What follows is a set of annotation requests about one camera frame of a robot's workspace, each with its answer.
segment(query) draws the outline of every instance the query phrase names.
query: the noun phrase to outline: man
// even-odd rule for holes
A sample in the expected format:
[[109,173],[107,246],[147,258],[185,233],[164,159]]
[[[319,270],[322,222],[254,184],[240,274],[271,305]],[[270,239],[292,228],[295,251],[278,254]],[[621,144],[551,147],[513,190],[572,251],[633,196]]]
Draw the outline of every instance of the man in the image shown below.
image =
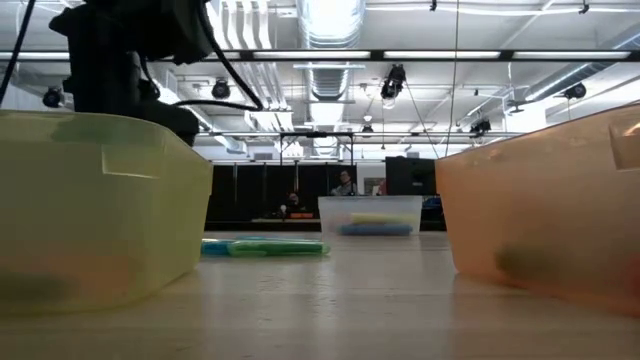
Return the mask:
[[358,189],[356,185],[351,182],[351,176],[348,171],[345,170],[340,173],[340,183],[342,185],[331,190],[332,196],[354,196],[358,194]]

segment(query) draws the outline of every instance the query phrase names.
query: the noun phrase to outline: white ceiling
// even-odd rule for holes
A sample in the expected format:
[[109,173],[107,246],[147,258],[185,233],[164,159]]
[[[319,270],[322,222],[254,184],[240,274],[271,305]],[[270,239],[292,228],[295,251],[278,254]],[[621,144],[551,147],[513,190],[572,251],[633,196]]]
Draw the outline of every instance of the white ceiling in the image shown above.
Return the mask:
[[[495,11],[540,10],[549,0],[464,0],[462,8],[473,8]],[[369,0],[365,20],[360,36],[360,48],[366,49],[451,49],[456,39],[456,13],[448,11],[416,10],[399,11],[402,6],[429,4],[430,1],[389,1]],[[640,11],[638,0],[588,0],[593,8],[608,7],[612,9],[635,9]],[[13,46],[16,34],[16,10],[19,0],[0,0],[0,50],[8,50]],[[47,27],[49,20],[60,10],[59,1],[41,0],[38,4],[48,10],[37,8],[24,48],[28,50],[65,50],[66,39],[53,33]],[[272,0],[271,8],[279,11],[270,16],[271,42],[277,48],[297,48],[298,20],[295,16],[295,1]],[[441,8],[453,7],[454,0],[439,0]],[[545,16],[480,16],[460,14],[458,28],[458,46],[466,49],[601,49],[602,44],[616,37],[625,30],[638,26],[640,32],[640,13],[601,13],[589,12],[578,15],[577,9],[582,0],[558,0],[550,9],[575,8],[570,14]],[[394,7],[394,10],[381,11],[382,6]],[[399,96],[396,106],[382,112],[378,98],[371,100],[380,81],[390,68],[389,63],[366,63],[365,69],[354,70],[351,79],[349,100],[354,104],[346,106],[343,122],[346,124],[362,123],[362,117],[368,111],[374,123],[380,123],[384,116],[386,124],[394,124],[393,131],[407,131],[418,124],[418,116],[409,92],[405,89]],[[453,79],[452,63],[406,63],[407,81],[421,115],[429,122],[428,127],[435,131],[446,131],[451,119],[454,122],[462,119],[470,110],[484,102],[485,96],[492,95],[508,86],[529,86],[562,69],[566,63],[513,63],[511,80],[507,63],[459,63],[456,79]],[[293,110],[294,124],[309,121],[307,117],[307,96],[303,73],[293,69],[291,63],[278,63],[278,74],[283,84],[287,102]],[[190,66],[173,66],[156,64],[155,73],[172,71],[180,80],[179,90],[183,97],[210,98],[210,87],[217,77],[227,76],[219,64],[201,63]],[[22,64],[20,74],[30,85],[41,85],[37,89],[59,84],[61,79],[69,75],[67,64]],[[640,65],[624,64],[610,68],[585,82],[589,96],[585,104],[577,106],[574,115],[588,115],[590,109],[599,111],[602,108],[623,105],[640,99],[637,90],[627,96],[619,96],[625,92],[617,87],[620,84],[635,89],[638,84],[633,81],[640,76]],[[450,88],[456,85],[453,114],[451,114]],[[198,84],[202,91],[197,93],[193,86]],[[360,84],[367,84],[368,94],[361,90]],[[479,96],[474,96],[475,89]],[[557,123],[568,119],[567,104],[550,101],[548,104],[548,122]],[[223,130],[247,131],[247,124],[242,121],[242,114],[225,108],[203,108],[216,126]],[[492,113],[494,129],[502,126],[502,113]]]

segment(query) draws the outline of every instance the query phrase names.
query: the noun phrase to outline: plastic storage container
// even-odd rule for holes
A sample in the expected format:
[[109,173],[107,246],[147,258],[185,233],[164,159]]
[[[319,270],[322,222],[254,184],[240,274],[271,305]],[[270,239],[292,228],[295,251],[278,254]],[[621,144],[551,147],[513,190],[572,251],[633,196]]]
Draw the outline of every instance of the plastic storage container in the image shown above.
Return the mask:
[[420,196],[321,197],[319,207],[323,235],[415,235],[420,232]]
[[640,316],[640,106],[436,162],[458,270]]
[[113,307],[193,269],[211,164],[159,125],[0,111],[0,313]]

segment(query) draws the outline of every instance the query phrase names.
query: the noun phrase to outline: green object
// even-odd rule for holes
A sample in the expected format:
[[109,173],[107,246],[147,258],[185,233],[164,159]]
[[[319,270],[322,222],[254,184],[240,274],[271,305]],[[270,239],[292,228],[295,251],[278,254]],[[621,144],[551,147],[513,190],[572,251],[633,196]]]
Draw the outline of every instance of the green object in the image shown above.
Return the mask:
[[227,245],[234,257],[326,255],[329,245],[319,241],[238,240]]

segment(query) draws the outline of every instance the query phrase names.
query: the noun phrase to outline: ceiling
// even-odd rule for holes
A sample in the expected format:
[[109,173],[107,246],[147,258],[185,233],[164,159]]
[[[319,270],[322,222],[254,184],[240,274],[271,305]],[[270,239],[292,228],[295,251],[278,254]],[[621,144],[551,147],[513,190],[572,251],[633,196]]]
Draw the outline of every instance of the ceiling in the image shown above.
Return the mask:
[[[34,12],[32,24],[25,40],[25,50],[66,50],[66,39],[47,27],[50,19],[63,7],[64,1],[41,0]],[[66,1],[71,6],[80,1]],[[362,49],[603,49],[608,41],[619,34],[637,27],[640,33],[640,2],[637,0],[587,0],[592,9],[610,9],[612,12],[589,11],[579,15],[582,0],[463,0],[461,9],[493,12],[493,15],[478,15],[452,11],[456,1],[439,0],[435,12],[428,10],[431,1],[369,0],[360,33],[359,48]],[[19,0],[0,0],[0,51],[9,50],[16,36],[16,11]],[[300,47],[298,19],[295,1],[272,0],[269,2],[270,40],[275,48]],[[571,13],[554,15],[513,15],[515,11],[546,9],[558,11],[575,9]],[[277,63],[277,74],[286,100],[293,112],[296,126],[313,126],[309,117],[308,87],[304,71],[294,69],[294,63]],[[359,131],[363,116],[373,117],[374,130],[422,131],[420,118],[430,131],[448,131],[453,124],[464,131],[477,118],[466,115],[490,96],[517,97],[518,91],[534,85],[568,66],[567,63],[527,62],[518,63],[405,63],[407,83],[396,100],[395,107],[383,109],[379,85],[387,75],[391,64],[368,62],[363,69],[351,71],[349,92],[345,99],[342,120],[335,130]],[[183,98],[210,99],[211,86],[215,79],[227,77],[224,68],[217,63],[199,63],[190,66],[175,66],[167,63],[154,64],[154,74],[163,79],[166,71],[173,73],[179,81],[178,93]],[[64,63],[21,64],[18,81],[32,91],[44,92],[47,86],[59,85],[70,74]],[[640,92],[640,65],[618,64],[599,73],[584,83],[588,95],[575,103],[567,104],[563,99],[548,99],[546,123],[562,121],[588,115],[595,111],[638,101]],[[241,101],[242,95],[232,85],[231,100]],[[501,100],[485,106],[485,115],[493,130],[506,131]],[[219,107],[202,107],[209,120],[220,130],[255,131],[243,120],[243,114]],[[400,139],[387,141],[399,142]],[[369,142],[378,142],[374,137]],[[218,145],[215,141],[203,143]]]

